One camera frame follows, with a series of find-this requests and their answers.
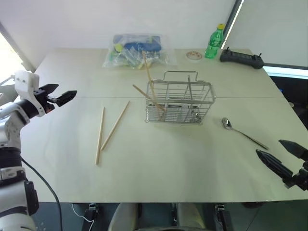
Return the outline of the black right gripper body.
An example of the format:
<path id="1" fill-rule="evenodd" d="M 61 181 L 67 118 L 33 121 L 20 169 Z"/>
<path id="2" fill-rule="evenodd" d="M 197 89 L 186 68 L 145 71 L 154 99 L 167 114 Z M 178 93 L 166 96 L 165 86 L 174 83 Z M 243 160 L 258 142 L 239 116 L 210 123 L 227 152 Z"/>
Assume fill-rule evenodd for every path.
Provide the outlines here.
<path id="1" fill-rule="evenodd" d="M 308 162 L 305 161 L 299 172 L 291 178 L 285 180 L 284 184 L 287 188 L 291 188 L 296 185 L 303 191 L 306 191 L 308 189 Z"/>

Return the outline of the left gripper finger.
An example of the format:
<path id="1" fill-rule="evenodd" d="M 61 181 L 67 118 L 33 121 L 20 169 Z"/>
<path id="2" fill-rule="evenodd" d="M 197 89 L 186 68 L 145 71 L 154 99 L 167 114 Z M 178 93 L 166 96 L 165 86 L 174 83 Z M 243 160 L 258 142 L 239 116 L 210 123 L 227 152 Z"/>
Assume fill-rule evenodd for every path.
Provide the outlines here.
<path id="1" fill-rule="evenodd" d="M 48 96 L 53 93 L 59 87 L 58 84 L 46 84 L 39 88 L 40 96 Z"/>
<path id="2" fill-rule="evenodd" d="M 69 90 L 69 91 L 63 93 L 58 98 L 56 98 L 55 103 L 57 104 L 58 107 L 61 107 L 64 104 L 68 103 L 69 101 L 73 100 L 74 97 L 76 96 L 76 94 L 77 94 L 76 90 Z"/>

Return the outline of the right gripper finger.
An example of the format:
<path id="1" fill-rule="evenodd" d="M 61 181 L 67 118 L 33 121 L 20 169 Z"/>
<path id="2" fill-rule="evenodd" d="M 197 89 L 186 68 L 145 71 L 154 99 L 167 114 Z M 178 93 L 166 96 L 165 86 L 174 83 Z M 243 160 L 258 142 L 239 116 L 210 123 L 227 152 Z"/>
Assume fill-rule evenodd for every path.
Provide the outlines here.
<path id="1" fill-rule="evenodd" d="M 280 144 L 292 155 L 296 156 L 299 159 L 307 159 L 308 158 L 308 150 L 299 145 L 296 142 L 288 141 L 288 140 L 279 140 Z"/>
<path id="2" fill-rule="evenodd" d="M 261 162 L 281 179 L 289 179 L 293 176 L 293 172 L 285 167 L 279 159 L 270 153 L 256 149 L 256 154 Z"/>

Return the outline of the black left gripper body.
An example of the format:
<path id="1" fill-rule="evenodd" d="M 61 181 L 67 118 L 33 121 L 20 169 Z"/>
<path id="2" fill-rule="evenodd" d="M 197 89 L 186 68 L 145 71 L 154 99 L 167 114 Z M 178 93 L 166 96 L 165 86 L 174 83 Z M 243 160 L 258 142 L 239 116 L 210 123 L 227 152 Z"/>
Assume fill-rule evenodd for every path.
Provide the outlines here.
<path id="1" fill-rule="evenodd" d="M 40 96 L 39 94 L 39 89 L 35 90 L 34 92 L 34 96 L 36 98 L 36 100 L 39 102 L 39 104 L 41 105 L 42 109 L 44 110 L 45 113 L 49 113 L 52 110 L 55 109 L 54 104 L 56 101 L 55 97 L 51 97 L 51 96 Z"/>

